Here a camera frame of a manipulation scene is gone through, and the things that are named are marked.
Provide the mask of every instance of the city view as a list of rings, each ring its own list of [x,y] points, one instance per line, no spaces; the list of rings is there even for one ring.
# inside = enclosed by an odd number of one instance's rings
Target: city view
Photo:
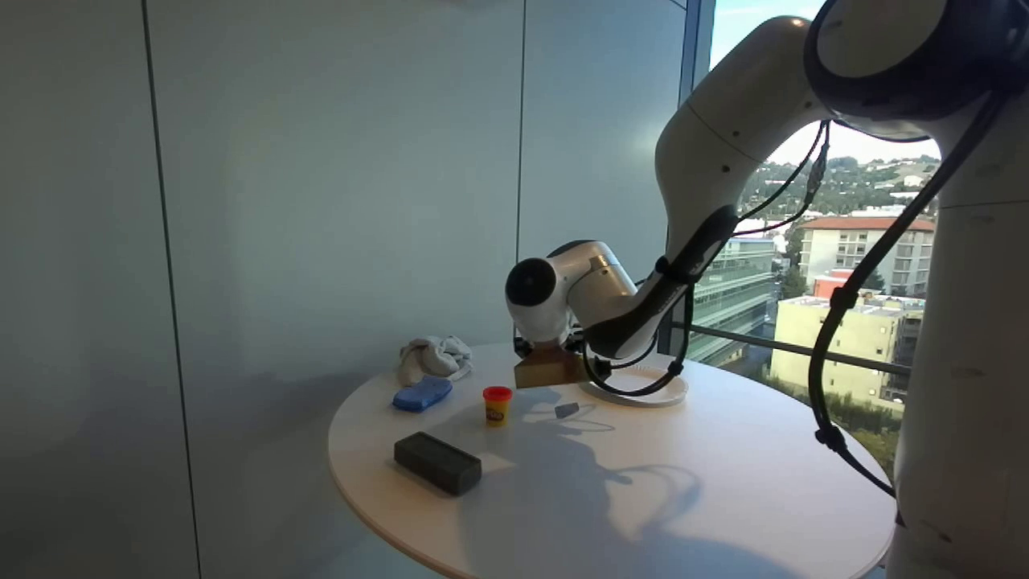
[[[769,18],[813,18],[820,0],[720,0],[715,12],[717,66],[748,30]],[[785,143],[747,185],[738,215],[771,200],[805,161],[813,127]],[[826,174],[808,212],[782,229],[805,206],[808,170],[736,229],[695,290],[698,332],[688,336],[688,356],[704,362],[808,404],[808,353],[747,346],[738,339],[813,348],[830,292],[872,251],[893,215],[939,168],[932,143],[889,146],[831,127]],[[905,368],[917,353],[924,301],[929,292],[929,259],[934,206],[929,206],[897,248],[863,288],[857,305],[843,319],[831,353],[872,362],[881,371],[830,362],[823,368],[831,421],[856,434],[893,472],[897,431],[903,419]]]

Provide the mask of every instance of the gray wall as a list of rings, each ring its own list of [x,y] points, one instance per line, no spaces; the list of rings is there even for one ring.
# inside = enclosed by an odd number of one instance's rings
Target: gray wall
[[[0,3],[2,579],[196,574],[165,265],[139,3]]]
[[[97,564],[108,574],[82,575],[155,575],[155,560],[166,575],[188,575],[182,421],[202,575],[428,575],[338,498],[323,466],[329,419],[412,336],[500,342],[500,283],[519,255],[591,235],[606,237],[634,275],[654,265],[662,248],[654,139],[679,90],[679,8],[150,0],[172,279],[165,275],[139,3],[90,3],[80,18],[97,30],[74,27],[69,8],[66,18],[42,8],[2,3],[50,27],[48,35],[23,27],[23,47],[2,50],[61,51],[74,67],[121,60],[85,74],[85,90],[76,86],[82,79],[48,80],[20,100],[0,86],[0,164],[35,168],[38,182],[29,190],[2,170],[0,220],[9,204],[29,212],[48,200],[35,223],[20,215],[0,229],[0,305],[20,323],[2,330],[2,346],[20,352],[0,356],[12,382],[35,376],[38,362],[61,368],[46,376],[58,391],[50,405],[35,409],[55,428],[16,421],[27,443],[12,451],[50,451],[58,419],[76,404],[97,405],[103,428],[119,434],[82,437],[90,455],[130,442],[90,472],[50,482],[55,491],[80,482],[97,495],[82,504],[124,519],[121,532],[141,543],[135,558]],[[82,185],[97,185],[92,204],[82,204]],[[35,393],[12,382],[2,382],[2,409]],[[16,482],[23,491],[58,472],[58,455],[35,459],[42,466]],[[124,487],[149,490],[149,509],[108,503],[130,495]],[[16,509],[20,523],[29,513],[50,523],[42,532],[74,528],[50,519],[58,509],[46,495]],[[38,558],[55,549],[58,542],[38,542]],[[20,570],[12,564],[2,554],[0,575]]]
[[[679,100],[670,0],[529,0],[522,255],[603,237],[642,278],[664,251],[654,146]]]

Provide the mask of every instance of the building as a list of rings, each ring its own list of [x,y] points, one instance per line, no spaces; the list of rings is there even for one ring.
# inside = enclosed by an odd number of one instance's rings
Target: building
[[[769,336],[779,297],[774,259],[771,237],[731,237],[695,290],[695,325],[734,336]],[[688,346],[691,362],[715,368],[734,365],[743,353],[747,346],[715,336],[691,336]]]
[[[808,288],[835,271],[851,271],[889,229],[893,215],[813,215],[805,223],[799,275]],[[919,215],[878,265],[881,290],[889,297],[927,297],[934,215]]]
[[[865,292],[856,309],[844,314],[831,352],[848,356],[865,356],[878,365],[911,368],[919,325],[924,325],[924,301],[897,301]],[[779,302],[774,342],[813,348],[816,332],[830,314],[826,297],[798,297]],[[771,379],[790,391],[808,385],[808,353],[771,353]],[[889,376],[881,371],[865,371],[851,365],[826,362],[823,371],[826,393],[848,396],[856,404],[893,404],[903,399],[903,376]]]

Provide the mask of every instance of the railing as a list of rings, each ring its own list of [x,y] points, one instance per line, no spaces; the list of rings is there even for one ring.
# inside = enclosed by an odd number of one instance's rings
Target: railing
[[[790,352],[790,353],[799,353],[799,356],[813,353],[810,348],[799,348],[799,346],[785,346],[785,342],[769,342],[769,339],[756,339],[756,336],[720,332],[720,330],[708,330],[708,325],[680,325],[680,323],[670,323],[664,325],[658,348],[670,352],[672,332],[685,332],[685,330],[695,332],[695,336],[715,336],[715,339],[743,342],[743,346],[756,346],[756,348]],[[835,353],[835,352],[830,352],[826,362],[848,365],[848,368],[865,368],[865,371],[878,371],[878,372],[889,372],[889,376],[911,376],[911,368],[881,365],[881,362],[867,362],[867,356],[848,356],[848,353]]]

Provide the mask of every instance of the tree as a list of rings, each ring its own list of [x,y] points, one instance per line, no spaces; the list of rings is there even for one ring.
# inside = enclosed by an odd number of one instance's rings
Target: tree
[[[790,267],[799,267],[799,248],[805,248],[805,225],[795,223],[788,232],[785,232],[785,260]]]
[[[805,297],[808,292],[808,279],[799,275],[799,267],[788,267],[785,278],[782,278],[782,301],[790,301],[790,297]]]
[[[872,278],[863,283],[865,290],[885,290],[886,288],[886,279],[881,279],[881,275],[878,271],[872,271]]]

